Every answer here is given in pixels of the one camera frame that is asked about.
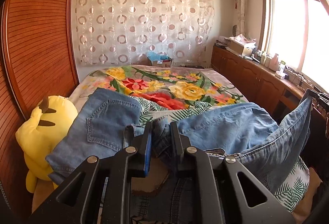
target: clamp jaw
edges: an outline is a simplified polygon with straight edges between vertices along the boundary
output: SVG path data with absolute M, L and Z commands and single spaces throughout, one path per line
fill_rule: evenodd
M 194 180 L 193 223 L 295 223 L 291 214 L 235 158 L 210 158 L 170 124 L 177 177 Z M 88 157 L 30 216 L 29 224 L 96 224 L 106 185 L 101 223 L 130 223 L 132 177 L 146 177 L 151 158 L 151 122 L 144 134 L 114 156 Z

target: pikachu plush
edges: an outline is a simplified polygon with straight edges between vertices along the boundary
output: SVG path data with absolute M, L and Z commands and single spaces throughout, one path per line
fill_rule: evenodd
M 50 181 L 52 168 L 45 157 L 67 135 L 78 111 L 71 101 L 61 96 L 49 96 L 42 100 L 16 132 L 16 140 L 24 151 L 29 171 L 26 189 L 34 193 L 37 178 Z

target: jeans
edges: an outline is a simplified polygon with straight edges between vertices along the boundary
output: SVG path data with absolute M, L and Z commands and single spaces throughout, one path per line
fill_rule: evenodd
M 219 107 L 177 122 L 192 146 L 208 151 L 210 158 L 237 153 L 238 160 L 274 193 L 288 176 L 309 136 L 312 98 L 306 93 L 300 105 L 280 126 L 254 103 Z M 141 108 L 128 96 L 97 89 L 85 103 L 65 138 L 46 157 L 60 184 L 90 155 L 113 156 L 129 146 L 144 128 L 138 126 Z M 152 148 L 170 167 L 172 146 L 167 118 L 152 122 Z M 164 222 L 186 223 L 192 218 L 191 179 L 170 175 L 156 197 L 131 197 L 131 214 Z

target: circle pattern curtain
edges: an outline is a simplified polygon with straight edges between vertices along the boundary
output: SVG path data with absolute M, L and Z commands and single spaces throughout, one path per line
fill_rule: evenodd
M 206 49 L 213 0 L 76 0 L 82 64 L 144 63 L 149 51 L 182 62 Z

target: clamp rivet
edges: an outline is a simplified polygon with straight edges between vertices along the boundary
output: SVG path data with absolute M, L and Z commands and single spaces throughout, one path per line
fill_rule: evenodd
M 236 158 L 233 155 L 229 155 L 225 157 L 225 161 L 228 164 L 234 164 L 236 162 Z
M 97 162 L 97 157 L 96 156 L 89 156 L 87 159 L 87 162 L 90 164 L 96 163 Z
M 136 148 L 133 146 L 129 146 L 126 148 L 127 153 L 134 153 L 136 151 Z
M 186 150 L 188 153 L 196 153 L 196 151 L 197 151 L 196 147 L 193 147 L 193 146 L 188 147 Z

